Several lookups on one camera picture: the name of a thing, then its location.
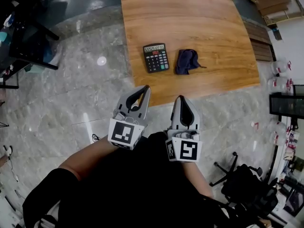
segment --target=forearm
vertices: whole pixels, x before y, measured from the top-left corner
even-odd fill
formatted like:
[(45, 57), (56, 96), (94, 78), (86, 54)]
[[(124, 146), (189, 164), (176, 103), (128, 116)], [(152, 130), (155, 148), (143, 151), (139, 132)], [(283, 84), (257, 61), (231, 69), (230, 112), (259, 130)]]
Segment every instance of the forearm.
[(198, 169), (196, 163), (194, 162), (184, 162), (182, 163), (184, 172), (188, 180), (196, 188), (196, 190), (207, 197), (212, 198), (213, 193), (212, 189), (207, 183), (206, 179)]
[(118, 149), (107, 138), (108, 136), (71, 155), (59, 168), (72, 172), (79, 180), (85, 178), (103, 157)]

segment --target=black sleeve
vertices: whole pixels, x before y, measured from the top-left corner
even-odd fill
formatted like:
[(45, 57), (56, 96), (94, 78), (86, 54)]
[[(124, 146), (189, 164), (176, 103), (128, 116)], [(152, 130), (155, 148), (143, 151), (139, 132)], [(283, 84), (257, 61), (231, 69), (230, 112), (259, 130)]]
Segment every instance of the black sleeve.
[(78, 179), (70, 171), (61, 168), (52, 170), (23, 203), (26, 228), (34, 227), (35, 223), (78, 183)]

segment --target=plastic bottle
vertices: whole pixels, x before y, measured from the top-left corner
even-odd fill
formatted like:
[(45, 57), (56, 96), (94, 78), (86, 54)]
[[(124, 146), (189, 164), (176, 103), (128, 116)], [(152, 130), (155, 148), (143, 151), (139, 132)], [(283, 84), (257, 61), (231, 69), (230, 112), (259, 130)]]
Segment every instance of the plastic bottle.
[(281, 60), (278, 60), (276, 62), (273, 62), (271, 66), (271, 71), (276, 75), (279, 73), (286, 72), (287, 70), (291, 70), (291, 62), (288, 61), (284, 58)]
[(269, 92), (276, 93), (286, 93), (291, 89), (292, 80), (286, 77), (273, 77), (268, 80), (267, 87)]
[(272, 132), (279, 133), (279, 135), (286, 135), (286, 131), (287, 131), (286, 124), (278, 120), (275, 119), (271, 120), (267, 128)]
[(277, 132), (273, 132), (270, 134), (269, 142), (274, 145), (285, 145), (287, 140), (286, 134), (278, 134)]

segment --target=calculator keypad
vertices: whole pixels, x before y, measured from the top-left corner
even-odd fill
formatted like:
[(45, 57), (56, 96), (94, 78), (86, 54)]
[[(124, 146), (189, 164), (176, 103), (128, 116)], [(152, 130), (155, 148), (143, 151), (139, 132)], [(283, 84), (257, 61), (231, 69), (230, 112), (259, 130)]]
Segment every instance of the calculator keypad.
[(145, 61), (148, 73), (156, 73), (169, 69), (167, 53), (164, 50), (145, 53)]

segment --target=person's foot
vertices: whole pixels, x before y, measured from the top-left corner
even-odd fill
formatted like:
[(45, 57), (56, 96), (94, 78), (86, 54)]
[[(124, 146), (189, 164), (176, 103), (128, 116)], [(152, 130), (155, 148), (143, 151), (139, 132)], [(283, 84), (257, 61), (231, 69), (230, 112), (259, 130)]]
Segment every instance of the person's foot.
[(5, 155), (6, 155), (7, 157), (10, 157), (11, 154), (13, 153), (13, 147), (12, 147), (11, 145), (9, 146), (9, 148), (6, 148), (5, 145), (4, 145), (3, 147), (4, 147), (4, 150), (5, 150)]

